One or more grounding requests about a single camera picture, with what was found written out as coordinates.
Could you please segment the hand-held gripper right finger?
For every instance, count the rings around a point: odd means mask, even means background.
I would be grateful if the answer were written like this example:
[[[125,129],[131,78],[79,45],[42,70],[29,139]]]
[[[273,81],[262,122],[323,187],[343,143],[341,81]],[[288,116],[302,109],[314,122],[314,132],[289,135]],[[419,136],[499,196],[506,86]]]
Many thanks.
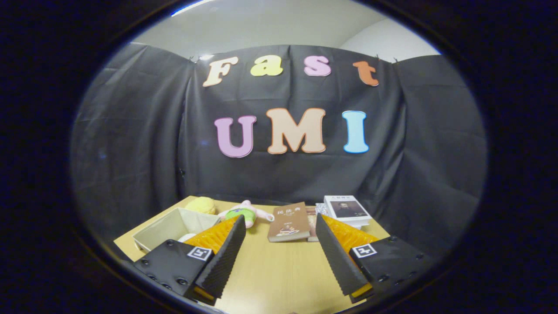
[[[392,297],[435,265],[434,258],[399,237],[378,239],[333,217],[317,215],[316,235],[352,303]]]

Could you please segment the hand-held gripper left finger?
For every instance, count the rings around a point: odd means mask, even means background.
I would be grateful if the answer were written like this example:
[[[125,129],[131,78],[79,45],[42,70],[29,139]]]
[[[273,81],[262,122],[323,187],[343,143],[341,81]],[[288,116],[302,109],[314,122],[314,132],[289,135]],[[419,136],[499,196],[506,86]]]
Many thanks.
[[[245,218],[236,216],[185,242],[165,240],[133,266],[166,290],[213,306],[222,297],[245,235]]]

